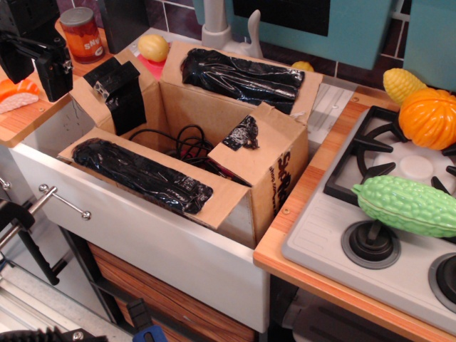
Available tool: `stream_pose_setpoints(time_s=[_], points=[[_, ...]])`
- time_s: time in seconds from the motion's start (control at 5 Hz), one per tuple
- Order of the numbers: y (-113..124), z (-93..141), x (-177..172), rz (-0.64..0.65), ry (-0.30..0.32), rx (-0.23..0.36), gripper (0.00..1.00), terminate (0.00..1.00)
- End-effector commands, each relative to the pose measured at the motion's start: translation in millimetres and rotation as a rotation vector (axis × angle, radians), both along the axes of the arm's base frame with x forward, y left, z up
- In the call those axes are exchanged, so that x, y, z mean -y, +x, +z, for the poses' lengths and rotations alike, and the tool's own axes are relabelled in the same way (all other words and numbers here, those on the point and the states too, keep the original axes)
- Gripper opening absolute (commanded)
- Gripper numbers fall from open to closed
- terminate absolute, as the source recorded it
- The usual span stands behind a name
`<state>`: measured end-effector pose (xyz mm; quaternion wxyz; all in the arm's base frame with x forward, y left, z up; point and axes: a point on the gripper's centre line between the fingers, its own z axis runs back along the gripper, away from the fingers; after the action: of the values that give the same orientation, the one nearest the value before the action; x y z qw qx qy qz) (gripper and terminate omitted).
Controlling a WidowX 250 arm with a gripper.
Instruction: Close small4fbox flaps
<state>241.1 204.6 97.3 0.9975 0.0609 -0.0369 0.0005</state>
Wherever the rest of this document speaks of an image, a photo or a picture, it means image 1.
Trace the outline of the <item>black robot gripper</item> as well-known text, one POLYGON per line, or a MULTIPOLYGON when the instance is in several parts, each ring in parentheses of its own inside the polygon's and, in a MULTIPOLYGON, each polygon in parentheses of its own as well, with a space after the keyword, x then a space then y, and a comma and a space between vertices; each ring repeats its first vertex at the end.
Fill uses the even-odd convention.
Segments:
POLYGON ((73 89, 73 64, 56 29, 56 1, 1 2, 1 67, 13 83, 34 72, 53 103, 73 89))

